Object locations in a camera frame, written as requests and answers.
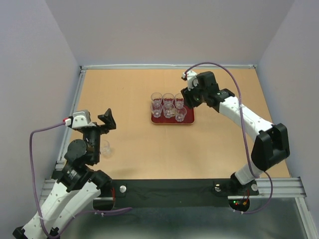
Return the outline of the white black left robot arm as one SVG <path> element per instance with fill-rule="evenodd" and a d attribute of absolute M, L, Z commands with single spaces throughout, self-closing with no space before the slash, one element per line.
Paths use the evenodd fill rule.
<path fill-rule="evenodd" d="M 100 161 L 101 135 L 116 129 L 112 110 L 98 116 L 102 125 L 91 121 L 88 110 L 74 112 L 53 128 L 66 126 L 82 133 L 81 139 L 69 143 L 66 163 L 43 204 L 38 200 L 36 214 L 24 226 L 13 231 L 16 239 L 58 239 L 85 206 L 97 196 L 111 190 L 111 177 L 90 166 Z"/>

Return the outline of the clear faceted glass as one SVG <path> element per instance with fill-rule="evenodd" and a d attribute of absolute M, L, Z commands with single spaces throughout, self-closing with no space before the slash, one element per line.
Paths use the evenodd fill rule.
<path fill-rule="evenodd" d="M 181 93 L 175 95 L 174 104 L 177 109 L 182 109 L 184 107 L 184 98 Z"/>
<path fill-rule="evenodd" d="M 151 104 L 151 113 L 153 117 L 159 118 L 162 114 L 162 104 Z"/>
<path fill-rule="evenodd" d="M 176 114 L 176 109 L 172 102 L 166 102 L 163 105 L 162 110 L 163 110 L 163 115 L 166 119 L 170 119 L 174 117 Z"/>
<path fill-rule="evenodd" d="M 171 93 L 165 93 L 162 96 L 162 101 L 163 101 L 163 105 L 167 105 L 167 104 L 173 105 L 173 103 L 174 103 L 174 95 L 171 94 Z"/>
<path fill-rule="evenodd" d="M 101 141 L 100 153 L 105 158 L 110 158 L 112 156 L 112 148 L 107 140 Z"/>
<path fill-rule="evenodd" d="M 162 94 L 159 92 L 155 92 L 151 94 L 151 101 L 153 105 L 161 105 L 162 104 Z"/>
<path fill-rule="evenodd" d="M 175 111 L 175 120 L 177 122 L 184 121 L 186 114 L 187 114 L 187 109 L 185 107 L 183 107 L 181 109 L 176 109 L 176 111 Z"/>

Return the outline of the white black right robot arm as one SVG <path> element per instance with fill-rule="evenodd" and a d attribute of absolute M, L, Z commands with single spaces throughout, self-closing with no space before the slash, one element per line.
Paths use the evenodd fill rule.
<path fill-rule="evenodd" d="M 181 90 L 186 106 L 192 109 L 205 103 L 240 126 L 243 136 L 250 136 L 254 141 L 247 164 L 231 175 L 232 193 L 241 194 L 247 184 L 290 156 L 287 128 L 282 123 L 273 124 L 259 117 L 241 104 L 233 92 L 220 89 L 214 73 L 189 71 L 181 78 L 187 82 Z"/>

